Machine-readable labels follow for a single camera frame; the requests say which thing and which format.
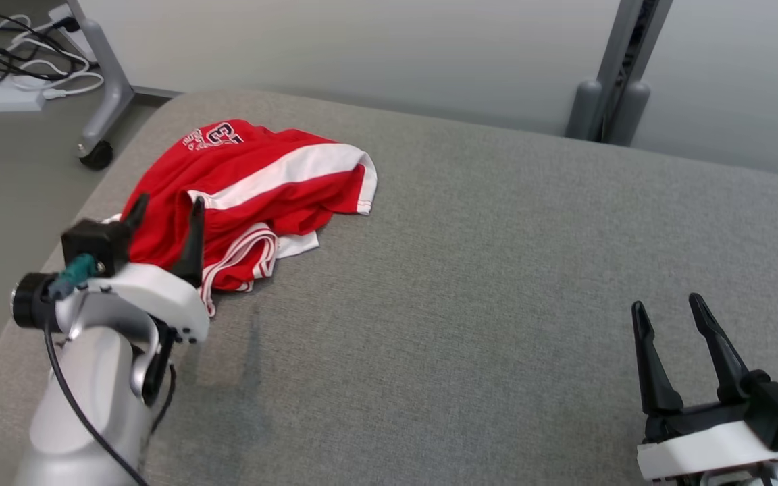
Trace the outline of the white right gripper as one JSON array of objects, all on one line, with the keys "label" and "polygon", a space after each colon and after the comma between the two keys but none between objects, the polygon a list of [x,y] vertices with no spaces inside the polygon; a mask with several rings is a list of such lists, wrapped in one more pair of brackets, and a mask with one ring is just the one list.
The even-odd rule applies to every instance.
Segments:
[{"label": "white right gripper", "polygon": [[743,358],[703,296],[688,302],[705,339],[717,378],[719,402],[683,407],[655,348],[644,304],[633,302],[637,373],[644,439],[637,446],[640,474],[651,483],[778,483],[778,450],[769,449],[744,421],[758,400]]}]

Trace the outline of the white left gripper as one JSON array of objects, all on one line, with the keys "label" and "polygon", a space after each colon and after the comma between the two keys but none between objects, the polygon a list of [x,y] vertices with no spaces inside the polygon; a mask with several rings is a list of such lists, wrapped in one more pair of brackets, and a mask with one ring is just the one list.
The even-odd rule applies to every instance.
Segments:
[{"label": "white left gripper", "polygon": [[[149,194],[139,194],[121,218],[121,256],[129,261],[130,247],[149,206]],[[210,318],[195,288],[203,285],[206,204],[192,202],[188,233],[180,256],[167,273],[148,264],[130,263],[108,279],[92,279],[82,301],[82,328],[108,327],[137,344],[160,345],[159,324],[185,342],[207,339]]]}]

